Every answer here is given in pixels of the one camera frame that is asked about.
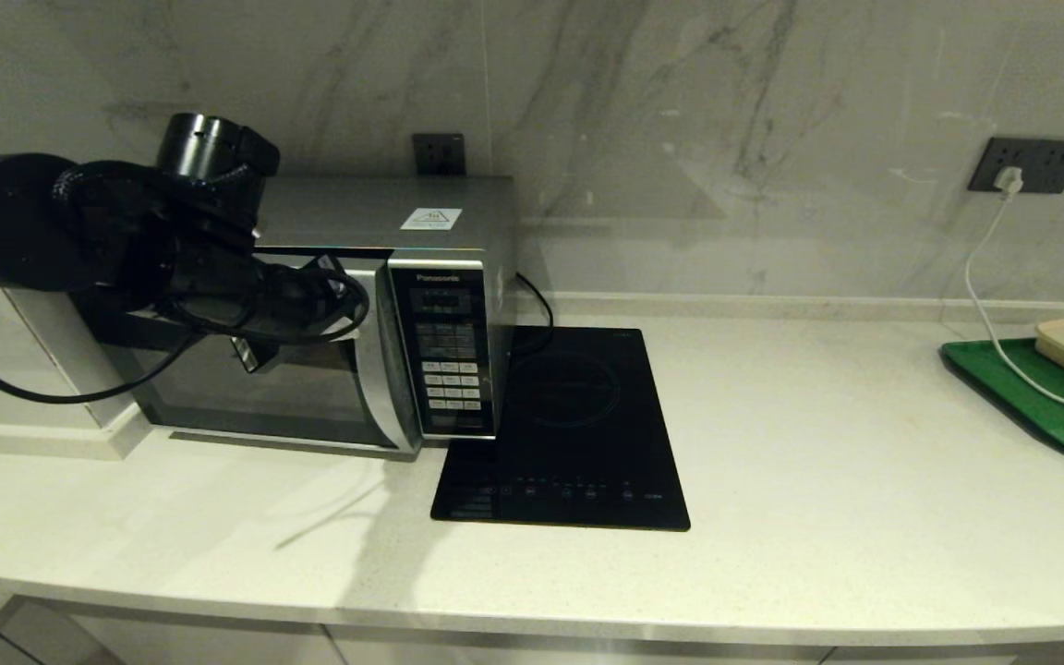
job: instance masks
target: marble wall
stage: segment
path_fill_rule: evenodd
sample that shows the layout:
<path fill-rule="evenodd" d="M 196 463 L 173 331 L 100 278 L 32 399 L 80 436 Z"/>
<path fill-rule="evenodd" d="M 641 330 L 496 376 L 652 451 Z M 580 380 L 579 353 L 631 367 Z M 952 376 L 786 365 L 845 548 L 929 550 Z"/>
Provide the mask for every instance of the marble wall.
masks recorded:
<path fill-rule="evenodd" d="M 1064 0 L 0 0 L 0 150 L 148 163 L 179 110 L 287 172 L 464 132 L 552 290 L 958 298 L 984 140 L 1064 137 Z M 977 279 L 1064 300 L 1064 195 Z"/>

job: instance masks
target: induction cooktop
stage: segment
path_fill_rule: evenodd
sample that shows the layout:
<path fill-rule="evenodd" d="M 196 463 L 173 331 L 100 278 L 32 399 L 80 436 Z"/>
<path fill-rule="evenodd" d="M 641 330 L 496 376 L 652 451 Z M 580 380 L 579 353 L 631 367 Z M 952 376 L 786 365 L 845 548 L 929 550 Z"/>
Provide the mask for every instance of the induction cooktop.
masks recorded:
<path fill-rule="evenodd" d="M 516 329 L 494 442 L 449 445 L 445 521 L 691 528 L 642 332 Z"/>

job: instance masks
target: wall outlet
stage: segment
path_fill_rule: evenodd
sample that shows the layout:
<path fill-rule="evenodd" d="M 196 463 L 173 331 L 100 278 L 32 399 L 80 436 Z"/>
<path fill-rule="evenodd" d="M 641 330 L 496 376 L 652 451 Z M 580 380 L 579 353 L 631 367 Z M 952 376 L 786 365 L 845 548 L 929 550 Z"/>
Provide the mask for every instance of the wall outlet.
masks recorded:
<path fill-rule="evenodd" d="M 999 193 L 994 182 L 1000 169 L 1018 167 L 1026 185 L 1021 193 L 1064 193 L 1064 140 L 1047 138 L 988 139 L 967 189 L 971 193 Z"/>
<path fill-rule="evenodd" d="M 417 176 L 465 176 L 466 140 L 461 134 L 414 134 Z"/>

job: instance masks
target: silver microwave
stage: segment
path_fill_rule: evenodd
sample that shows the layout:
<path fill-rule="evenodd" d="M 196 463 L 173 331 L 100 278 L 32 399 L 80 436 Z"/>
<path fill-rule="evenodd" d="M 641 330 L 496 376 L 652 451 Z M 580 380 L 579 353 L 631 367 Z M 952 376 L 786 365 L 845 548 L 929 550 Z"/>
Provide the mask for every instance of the silver microwave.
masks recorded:
<path fill-rule="evenodd" d="M 132 395 L 153 425 L 269 445 L 410 458 L 430 438 L 494 438 L 515 329 L 516 223 L 506 178 L 275 178 L 257 256 L 295 268 L 337 260 L 367 290 L 366 321 L 271 358 L 210 336 Z M 128 382 L 179 336 L 159 319 L 74 302 Z"/>

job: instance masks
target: white countertop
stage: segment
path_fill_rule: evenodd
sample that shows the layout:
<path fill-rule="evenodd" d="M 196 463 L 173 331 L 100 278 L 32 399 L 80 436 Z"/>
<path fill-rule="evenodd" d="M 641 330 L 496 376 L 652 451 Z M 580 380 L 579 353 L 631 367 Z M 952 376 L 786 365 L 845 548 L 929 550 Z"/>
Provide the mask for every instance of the white countertop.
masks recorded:
<path fill-rule="evenodd" d="M 976 328 L 562 318 L 645 333 L 688 533 L 432 521 L 443 450 L 156 433 L 123 462 L 0 454 L 0 603 L 771 644 L 1064 627 L 1064 455 L 943 367 Z"/>

